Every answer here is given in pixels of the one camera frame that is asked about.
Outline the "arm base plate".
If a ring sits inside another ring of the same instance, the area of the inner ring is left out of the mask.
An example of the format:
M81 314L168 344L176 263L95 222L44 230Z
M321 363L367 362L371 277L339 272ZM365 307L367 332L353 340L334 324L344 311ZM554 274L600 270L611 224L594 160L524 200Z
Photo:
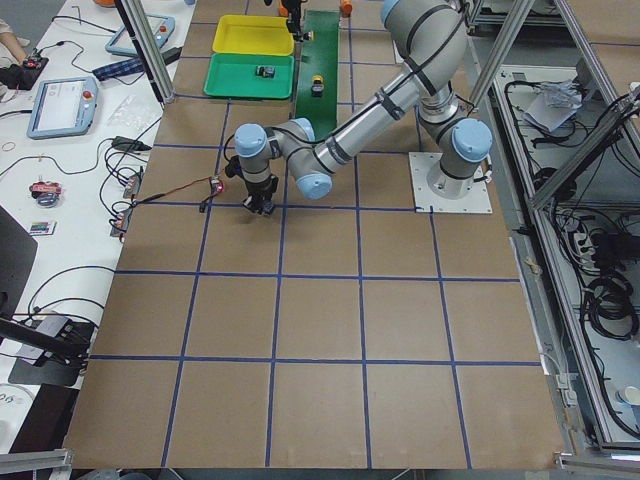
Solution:
M439 152L410 152L409 165L415 211L418 213L481 214L493 213L488 186L481 163L474 175L458 180L442 170Z

